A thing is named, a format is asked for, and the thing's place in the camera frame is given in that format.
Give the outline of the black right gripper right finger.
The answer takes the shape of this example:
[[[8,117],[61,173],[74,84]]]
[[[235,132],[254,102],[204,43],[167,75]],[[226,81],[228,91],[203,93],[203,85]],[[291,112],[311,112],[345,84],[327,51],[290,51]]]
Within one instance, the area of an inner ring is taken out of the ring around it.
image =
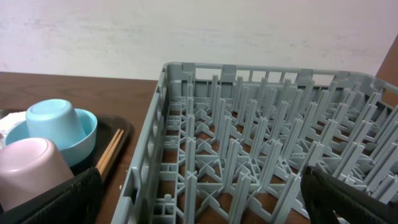
[[[300,183],[311,223],[397,223],[390,207],[314,166],[305,166]]]

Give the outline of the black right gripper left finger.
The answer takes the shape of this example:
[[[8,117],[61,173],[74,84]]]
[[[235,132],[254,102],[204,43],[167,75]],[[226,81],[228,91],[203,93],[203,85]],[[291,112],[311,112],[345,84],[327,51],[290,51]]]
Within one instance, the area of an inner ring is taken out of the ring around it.
[[[94,223],[103,200],[103,181],[91,167],[72,179],[1,214],[7,223]]]

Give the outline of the white napkin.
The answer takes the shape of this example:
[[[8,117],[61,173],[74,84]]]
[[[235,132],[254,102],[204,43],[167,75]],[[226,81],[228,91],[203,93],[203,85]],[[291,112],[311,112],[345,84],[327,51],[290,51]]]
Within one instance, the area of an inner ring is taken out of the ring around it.
[[[1,149],[5,146],[5,138],[18,124],[25,121],[25,111],[9,113],[1,118]]]

